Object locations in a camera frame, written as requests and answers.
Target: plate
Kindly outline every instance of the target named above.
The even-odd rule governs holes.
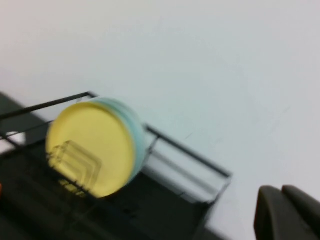
[[[53,156],[50,166],[98,198],[121,189],[134,169],[135,147],[126,126],[93,102],[76,103],[58,116],[46,151]]]

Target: black wire dish rack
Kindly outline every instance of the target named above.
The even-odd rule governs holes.
[[[0,124],[37,110],[94,97],[95,94],[85,92],[9,112],[0,116]],[[51,122],[21,132],[48,129]],[[40,140],[22,146],[5,132],[0,132],[0,137],[15,147],[14,150],[0,155],[0,182],[3,185],[1,214],[19,226],[19,231],[28,236],[22,239],[200,239],[215,203],[230,184],[231,174],[153,127],[146,125],[145,130],[153,136],[146,158],[159,155],[155,147],[157,143],[162,142],[223,179],[223,185],[217,191],[201,178],[188,174],[179,165],[163,158],[165,164],[197,186],[207,191],[217,191],[213,199],[198,200],[147,168],[119,192],[108,197],[96,198],[77,182],[68,179],[48,164],[52,157],[63,158],[63,154],[68,154],[68,148],[77,148],[82,156],[93,159],[94,168],[99,169],[101,163],[94,159],[91,153],[74,142],[66,142],[57,148],[55,153],[46,154],[45,134]],[[90,170],[90,166],[86,168],[88,172],[93,171]],[[86,181],[94,181],[90,175],[80,177],[87,178]]]

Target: stacked plates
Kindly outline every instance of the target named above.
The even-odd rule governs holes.
[[[66,108],[46,138],[49,165],[97,198],[117,192],[134,179],[145,164],[145,149],[138,116],[108,98]]]

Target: light blue plate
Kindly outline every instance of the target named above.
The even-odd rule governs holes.
[[[120,101],[104,97],[96,97],[93,98],[91,102],[104,105],[106,108],[112,110],[125,124],[132,136],[135,147],[135,161],[133,171],[127,182],[128,184],[141,171],[145,164],[146,141],[144,127],[139,120],[138,115],[130,107]]]

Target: black object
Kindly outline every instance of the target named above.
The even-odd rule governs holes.
[[[201,202],[150,175],[150,172],[140,173],[112,196],[97,199],[76,182],[48,166],[45,136],[50,122],[44,122],[31,112],[85,97],[93,98],[95,95],[81,93],[16,111],[4,111],[5,114],[0,115],[0,137],[16,147],[0,155],[0,182],[3,185],[0,238],[200,239],[207,217],[227,188],[231,174],[151,126],[145,127],[154,136],[147,156],[154,154],[156,143],[162,141],[200,162],[225,179],[225,185],[215,199]],[[26,133],[26,146],[20,146],[6,136],[9,125],[17,121],[20,127],[28,123],[28,127],[18,130]],[[67,191],[58,183],[58,179],[77,186],[77,189],[73,193]],[[85,197],[78,197],[79,192],[84,192]],[[10,228],[15,229],[14,237],[11,235],[13,231],[5,231]]]
[[[262,186],[254,230],[257,240],[320,240],[320,202],[294,186]]]

